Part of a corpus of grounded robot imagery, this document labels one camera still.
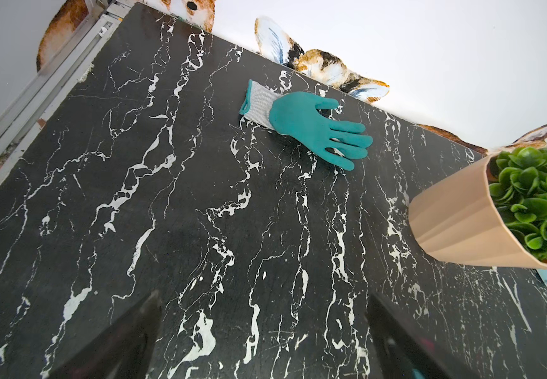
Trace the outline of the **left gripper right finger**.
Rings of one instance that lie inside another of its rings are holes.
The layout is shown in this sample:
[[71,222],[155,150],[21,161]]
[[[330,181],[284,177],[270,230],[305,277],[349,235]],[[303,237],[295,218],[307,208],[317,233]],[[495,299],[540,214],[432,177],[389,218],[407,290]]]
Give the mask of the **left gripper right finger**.
[[468,366],[385,297],[372,293],[368,325],[384,378],[467,378]]

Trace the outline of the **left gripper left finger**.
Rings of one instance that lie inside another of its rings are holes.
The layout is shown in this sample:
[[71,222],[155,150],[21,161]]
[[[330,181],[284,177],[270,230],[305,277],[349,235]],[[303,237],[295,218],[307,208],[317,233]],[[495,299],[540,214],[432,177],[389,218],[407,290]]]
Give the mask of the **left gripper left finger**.
[[151,292],[92,340],[50,378],[145,378],[162,318],[158,290]]

